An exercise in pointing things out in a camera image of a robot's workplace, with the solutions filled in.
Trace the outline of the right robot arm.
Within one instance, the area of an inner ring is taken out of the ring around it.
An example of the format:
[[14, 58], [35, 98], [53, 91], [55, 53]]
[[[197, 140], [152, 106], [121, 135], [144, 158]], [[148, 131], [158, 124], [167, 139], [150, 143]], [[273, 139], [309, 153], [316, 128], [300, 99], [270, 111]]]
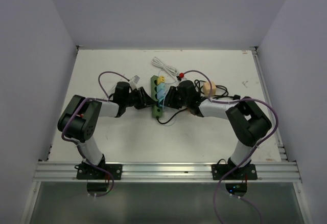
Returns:
[[271, 121], [250, 98], [241, 101], [208, 99], [196, 91], [192, 81], [186, 80], [172, 86], [160, 104], [173, 109], [185, 107], [198, 117], [226, 119], [238, 139], [234, 152], [227, 161], [228, 175], [240, 179], [251, 162], [251, 151], [257, 142], [272, 128]]

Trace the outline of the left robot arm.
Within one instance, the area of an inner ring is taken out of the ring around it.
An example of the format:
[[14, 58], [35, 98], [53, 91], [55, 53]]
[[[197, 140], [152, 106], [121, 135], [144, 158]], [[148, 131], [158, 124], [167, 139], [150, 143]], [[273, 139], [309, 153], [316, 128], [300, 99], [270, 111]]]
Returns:
[[128, 82], [118, 82], [108, 100], [74, 95], [60, 116], [57, 128], [62, 140], [76, 145], [83, 162], [89, 165], [89, 175], [98, 180], [106, 173], [104, 154], [94, 139], [98, 118], [119, 118], [128, 107], [144, 109], [155, 104], [143, 87], [132, 88]]

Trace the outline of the beige cube plug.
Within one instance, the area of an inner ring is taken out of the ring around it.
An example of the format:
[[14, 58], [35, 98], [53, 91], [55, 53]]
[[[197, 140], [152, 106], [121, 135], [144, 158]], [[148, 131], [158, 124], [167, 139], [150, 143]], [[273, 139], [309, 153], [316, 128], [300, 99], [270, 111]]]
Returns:
[[204, 96], [214, 96], [216, 94], [216, 85], [214, 82], [205, 82], [202, 86]]

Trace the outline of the green power strip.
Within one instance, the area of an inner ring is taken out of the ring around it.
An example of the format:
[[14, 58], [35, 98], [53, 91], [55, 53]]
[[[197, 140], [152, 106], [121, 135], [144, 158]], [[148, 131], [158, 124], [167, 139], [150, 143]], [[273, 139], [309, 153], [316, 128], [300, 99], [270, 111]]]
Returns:
[[159, 107], [159, 103], [158, 103], [158, 99], [157, 99], [157, 78], [158, 76], [153, 75], [150, 78], [150, 85], [151, 85], [151, 98], [155, 101], [155, 105], [152, 107], [152, 118], [156, 119], [156, 118], [160, 118], [162, 117], [162, 108]]

